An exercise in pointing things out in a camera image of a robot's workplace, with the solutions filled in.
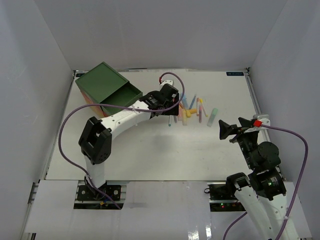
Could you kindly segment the blue pen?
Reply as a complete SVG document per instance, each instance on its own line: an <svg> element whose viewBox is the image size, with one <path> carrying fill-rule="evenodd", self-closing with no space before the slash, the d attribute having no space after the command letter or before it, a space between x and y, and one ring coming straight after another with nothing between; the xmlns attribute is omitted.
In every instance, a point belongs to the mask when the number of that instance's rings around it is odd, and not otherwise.
<svg viewBox="0 0 320 240"><path fill-rule="evenodd" d="M197 95L195 94L195 95L193 96L192 100L191 100L190 105L189 105L189 110L191 110L191 109L193 108L193 105L194 105L194 103L195 103L195 101L196 101L196 98L197 98Z"/></svg>

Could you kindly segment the green highlighter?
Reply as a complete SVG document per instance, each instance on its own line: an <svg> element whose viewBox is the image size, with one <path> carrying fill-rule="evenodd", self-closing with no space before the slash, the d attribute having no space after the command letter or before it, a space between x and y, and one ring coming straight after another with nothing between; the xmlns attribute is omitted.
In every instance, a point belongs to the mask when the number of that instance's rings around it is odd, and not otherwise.
<svg viewBox="0 0 320 240"><path fill-rule="evenodd" d="M212 111L211 111L211 114L209 116L209 119L207 121L207 126L208 127L211 127L213 125L213 122L215 120L215 117L216 117L217 113L218 113L218 109L217 108L213 108Z"/></svg>

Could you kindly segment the pink purple pen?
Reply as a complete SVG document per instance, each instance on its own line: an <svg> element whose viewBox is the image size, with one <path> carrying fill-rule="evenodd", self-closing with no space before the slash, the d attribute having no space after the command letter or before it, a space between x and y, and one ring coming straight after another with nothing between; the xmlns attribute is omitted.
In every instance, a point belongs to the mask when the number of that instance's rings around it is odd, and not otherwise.
<svg viewBox="0 0 320 240"><path fill-rule="evenodd" d="M199 106L198 108L198 122L201 124L202 123L202 107Z"/></svg>

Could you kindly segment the green drawer storage box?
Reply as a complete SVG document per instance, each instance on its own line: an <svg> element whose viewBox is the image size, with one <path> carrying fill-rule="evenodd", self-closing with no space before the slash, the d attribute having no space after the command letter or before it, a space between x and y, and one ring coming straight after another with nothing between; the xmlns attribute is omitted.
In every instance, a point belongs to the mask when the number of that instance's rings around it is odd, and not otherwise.
<svg viewBox="0 0 320 240"><path fill-rule="evenodd" d="M75 80L87 104L130 107L143 92L105 62Z"/></svg>

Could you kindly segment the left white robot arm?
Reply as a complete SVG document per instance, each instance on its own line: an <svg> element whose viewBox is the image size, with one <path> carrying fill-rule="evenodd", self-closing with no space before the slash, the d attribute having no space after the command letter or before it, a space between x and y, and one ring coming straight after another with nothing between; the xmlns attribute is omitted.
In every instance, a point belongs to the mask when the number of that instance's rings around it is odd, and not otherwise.
<svg viewBox="0 0 320 240"><path fill-rule="evenodd" d="M97 119L91 117L85 124L78 144L84 155L89 185L88 193L99 200L105 196L106 183L104 162L111 155L112 141L124 131L148 121L157 116L176 116L179 106L163 111L149 112L150 110L164 110L170 108L180 99L179 91L174 87L173 80L165 80L159 86L159 91L151 91L131 105L133 110L124 109L114 115Z"/></svg>

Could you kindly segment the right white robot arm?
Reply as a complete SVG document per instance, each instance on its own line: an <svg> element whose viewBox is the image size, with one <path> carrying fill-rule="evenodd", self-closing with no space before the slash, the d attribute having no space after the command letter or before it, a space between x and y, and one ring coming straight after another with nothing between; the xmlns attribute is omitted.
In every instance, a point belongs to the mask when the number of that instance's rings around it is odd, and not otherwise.
<svg viewBox="0 0 320 240"><path fill-rule="evenodd" d="M281 163L278 147L269 142L258 143L259 128L268 124L267 115L247 120L240 117L240 126L219 120L219 138L232 136L243 154L249 175L243 172L226 179L226 195L239 200L263 240L298 240L293 221L286 216L287 190L277 166Z"/></svg>

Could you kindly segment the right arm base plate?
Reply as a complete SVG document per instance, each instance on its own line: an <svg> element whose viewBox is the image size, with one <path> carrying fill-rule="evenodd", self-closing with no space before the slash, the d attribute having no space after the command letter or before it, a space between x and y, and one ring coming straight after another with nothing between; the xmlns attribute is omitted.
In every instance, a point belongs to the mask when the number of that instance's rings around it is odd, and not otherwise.
<svg viewBox="0 0 320 240"><path fill-rule="evenodd" d="M204 193L209 195L210 200L236 200L236 197L231 194L225 184L209 184L207 188L204 189Z"/></svg>

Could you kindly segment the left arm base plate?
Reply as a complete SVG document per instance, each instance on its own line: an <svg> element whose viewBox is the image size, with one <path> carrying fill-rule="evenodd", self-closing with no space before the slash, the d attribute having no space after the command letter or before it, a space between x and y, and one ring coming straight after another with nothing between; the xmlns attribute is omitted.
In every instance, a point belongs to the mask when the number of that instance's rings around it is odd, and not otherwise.
<svg viewBox="0 0 320 240"><path fill-rule="evenodd" d="M121 199L121 185L105 185L102 187L101 191L110 196L114 201L119 201ZM109 199L97 192L95 189L90 188L87 185L79 185L76 198L77 201L104 201Z"/></svg>

